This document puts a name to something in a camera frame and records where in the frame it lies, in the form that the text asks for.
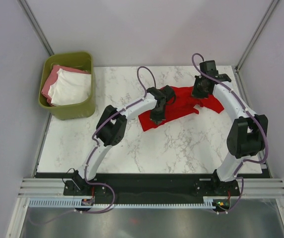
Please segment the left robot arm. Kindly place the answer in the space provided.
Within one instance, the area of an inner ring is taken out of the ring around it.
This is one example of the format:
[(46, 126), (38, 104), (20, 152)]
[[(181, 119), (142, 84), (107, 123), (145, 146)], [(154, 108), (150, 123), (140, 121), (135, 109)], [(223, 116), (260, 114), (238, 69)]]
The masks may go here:
[(130, 104), (115, 108), (108, 105), (98, 121), (92, 140), (96, 142), (84, 161), (82, 167), (74, 170), (72, 182), (75, 190), (81, 195), (87, 195), (92, 190), (91, 180), (109, 150), (119, 144), (126, 131), (127, 122), (149, 111), (150, 121), (159, 125), (166, 120), (165, 110), (170, 100), (175, 100), (176, 94), (172, 87), (166, 85), (162, 89), (148, 88), (145, 96)]

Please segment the red t shirt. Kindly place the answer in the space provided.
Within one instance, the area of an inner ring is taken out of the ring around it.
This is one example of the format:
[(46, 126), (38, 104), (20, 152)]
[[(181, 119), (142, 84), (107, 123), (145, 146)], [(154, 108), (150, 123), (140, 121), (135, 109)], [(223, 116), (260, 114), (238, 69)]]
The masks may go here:
[(213, 95), (209, 95), (208, 98), (197, 99), (191, 96), (192, 87), (172, 88), (175, 92), (176, 99), (169, 100), (169, 105), (166, 106), (166, 120), (161, 122), (159, 125), (156, 125), (150, 120), (150, 111), (144, 112), (139, 115), (139, 121), (144, 132), (152, 128), (157, 128), (173, 120), (187, 116), (189, 114), (199, 114), (199, 110), (197, 110), (195, 106), (211, 109), (218, 114), (220, 114), (224, 110), (222, 104)]

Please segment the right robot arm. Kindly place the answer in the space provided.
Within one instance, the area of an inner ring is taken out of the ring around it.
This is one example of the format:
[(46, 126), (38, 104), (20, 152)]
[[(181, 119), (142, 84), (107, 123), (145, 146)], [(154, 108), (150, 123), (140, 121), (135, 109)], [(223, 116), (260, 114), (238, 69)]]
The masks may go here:
[(214, 60), (202, 61), (195, 69), (200, 74), (195, 76), (192, 96), (197, 99), (214, 96), (232, 120), (226, 140), (228, 154), (214, 172), (217, 178), (210, 183), (211, 191), (222, 195), (228, 190), (227, 182), (235, 180), (245, 162), (262, 163), (251, 157), (268, 150), (268, 118), (257, 114), (236, 94), (230, 77), (218, 72)]

